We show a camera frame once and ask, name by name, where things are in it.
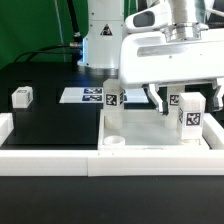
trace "white block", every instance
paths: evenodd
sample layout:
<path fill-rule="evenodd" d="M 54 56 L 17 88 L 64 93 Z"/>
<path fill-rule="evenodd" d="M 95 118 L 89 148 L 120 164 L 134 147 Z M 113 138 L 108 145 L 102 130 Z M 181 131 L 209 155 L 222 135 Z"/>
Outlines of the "white block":
<path fill-rule="evenodd" d="M 201 93 L 181 93 L 177 131 L 181 140 L 202 138 L 205 98 Z"/>
<path fill-rule="evenodd" d="M 33 101 L 32 87 L 29 86 L 19 87 L 12 94 L 13 108 L 27 108 L 32 101 Z"/>
<path fill-rule="evenodd" d="M 177 116 L 180 93 L 185 92 L 185 86 L 168 86 L 167 102 L 169 105 L 169 114 L 166 116 L 165 126 L 169 129 L 177 128 Z"/>
<path fill-rule="evenodd" d="M 0 114 L 0 147 L 13 130 L 13 118 L 10 113 Z"/>
<path fill-rule="evenodd" d="M 105 127 L 121 129 L 123 125 L 124 90 L 118 79 L 108 79 L 103 83 Z"/>

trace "white cable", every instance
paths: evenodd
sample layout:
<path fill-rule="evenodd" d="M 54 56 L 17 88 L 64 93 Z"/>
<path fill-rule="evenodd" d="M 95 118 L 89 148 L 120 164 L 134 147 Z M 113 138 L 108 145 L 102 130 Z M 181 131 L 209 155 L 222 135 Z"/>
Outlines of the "white cable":
<path fill-rule="evenodd" d="M 57 15 L 57 19 L 58 19 L 58 28 L 59 28 L 61 44 L 64 45 L 64 37 L 63 37 L 63 32 L 62 32 L 61 18 L 60 18 L 60 13 L 59 13 L 59 9 L 58 9 L 58 1 L 57 0 L 54 0 L 54 5 L 55 5 L 56 15 Z"/>
<path fill-rule="evenodd" d="M 128 16 L 130 16 L 131 0 L 128 0 Z"/>
<path fill-rule="evenodd" d="M 210 8 L 207 8 L 206 10 L 207 10 L 208 12 L 210 12 L 210 13 L 215 14 L 215 15 L 224 17 L 224 12 L 221 12 L 221 11 L 218 11 L 218 10 L 214 10 L 214 9 L 210 9 Z"/>

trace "small white cube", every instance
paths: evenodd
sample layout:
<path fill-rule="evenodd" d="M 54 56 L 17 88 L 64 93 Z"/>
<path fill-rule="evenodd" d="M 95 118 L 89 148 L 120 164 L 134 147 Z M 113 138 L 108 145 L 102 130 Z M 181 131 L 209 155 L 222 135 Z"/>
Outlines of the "small white cube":
<path fill-rule="evenodd" d="M 0 114 L 0 147 L 8 138 L 9 134 L 13 130 L 13 118 L 11 113 Z"/>
<path fill-rule="evenodd" d="M 33 101 L 32 87 L 29 86 L 19 87 L 12 94 L 13 108 L 27 108 L 32 101 Z"/>
<path fill-rule="evenodd" d="M 181 93 L 177 131 L 181 140 L 202 138 L 206 99 L 201 93 Z"/>

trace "white cube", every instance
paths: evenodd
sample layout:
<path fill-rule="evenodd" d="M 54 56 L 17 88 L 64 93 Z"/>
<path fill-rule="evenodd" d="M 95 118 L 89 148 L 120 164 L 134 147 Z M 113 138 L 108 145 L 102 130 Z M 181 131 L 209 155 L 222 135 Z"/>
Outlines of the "white cube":
<path fill-rule="evenodd" d="M 19 87 L 12 94 L 13 108 L 27 108 L 32 101 L 33 101 L 32 87 L 29 86 Z"/>
<path fill-rule="evenodd" d="M 181 140 L 202 138 L 206 99 L 201 93 L 181 93 L 177 131 Z"/>
<path fill-rule="evenodd" d="M 124 90 L 118 79 L 107 79 L 103 83 L 105 127 L 120 129 L 123 125 Z"/>
<path fill-rule="evenodd" d="M 0 114 L 0 147 L 13 130 L 13 118 L 11 113 Z"/>

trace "white tray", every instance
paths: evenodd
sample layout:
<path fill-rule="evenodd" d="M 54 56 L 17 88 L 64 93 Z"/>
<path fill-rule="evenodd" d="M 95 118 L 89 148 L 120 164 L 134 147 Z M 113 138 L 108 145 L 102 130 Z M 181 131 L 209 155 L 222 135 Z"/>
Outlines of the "white tray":
<path fill-rule="evenodd" d="M 181 141 L 176 129 L 166 127 L 168 117 L 155 110 L 124 110 L 123 127 L 119 130 L 105 128 L 104 117 L 104 110 L 101 110 L 98 150 L 209 150 L 204 138 Z M 123 137 L 125 145 L 105 145 L 104 139 L 109 136 Z"/>

